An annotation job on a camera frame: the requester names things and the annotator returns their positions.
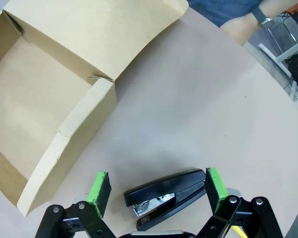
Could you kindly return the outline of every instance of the watch face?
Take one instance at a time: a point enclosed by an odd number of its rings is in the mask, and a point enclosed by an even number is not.
[[[271,19],[270,17],[267,17],[265,19],[265,21],[263,21],[261,24],[260,24],[264,29],[267,29],[267,28],[270,28],[272,25],[274,25],[274,21],[273,19]]]

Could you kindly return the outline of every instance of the bolt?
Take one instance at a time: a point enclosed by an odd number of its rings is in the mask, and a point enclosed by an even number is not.
[[[60,210],[59,207],[54,207],[53,208],[53,212],[55,212],[55,213],[57,213],[59,210]]]
[[[237,202],[236,197],[230,197],[230,198],[229,198],[229,202],[230,202],[230,203],[236,203],[236,202]]]
[[[85,207],[85,205],[84,205],[83,203],[81,203],[81,204],[78,206],[79,209],[84,209],[84,207]]]
[[[262,204],[263,204],[263,200],[260,199],[260,198],[257,198],[257,199],[256,199],[256,204],[257,204],[258,206],[262,205]]]

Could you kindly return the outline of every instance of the watch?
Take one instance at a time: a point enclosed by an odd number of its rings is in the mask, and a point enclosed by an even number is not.
[[[265,14],[262,12],[262,10],[258,6],[254,7],[252,9],[252,14],[255,16],[255,18],[259,22],[259,25],[262,28],[267,29],[267,28],[271,27],[272,25],[274,25],[273,19],[265,16]]]

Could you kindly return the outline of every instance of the open cardboard box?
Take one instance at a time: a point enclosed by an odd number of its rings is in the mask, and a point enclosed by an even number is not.
[[[187,7],[186,0],[10,0],[4,7],[0,190],[24,216],[52,198],[116,106],[113,82]]]
[[[0,190],[23,215],[48,201],[117,104],[0,14]]]

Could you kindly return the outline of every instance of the white table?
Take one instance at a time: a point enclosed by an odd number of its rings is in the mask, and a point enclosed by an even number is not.
[[[245,199],[266,196],[286,234],[298,212],[298,109],[242,47],[189,9],[116,88],[117,108],[50,202],[24,218],[0,193],[0,238],[34,237],[47,206],[69,207],[98,171],[109,171],[113,189],[104,221],[123,235],[137,219],[125,206],[126,189],[208,166]],[[203,196],[152,230],[197,233],[210,216]]]

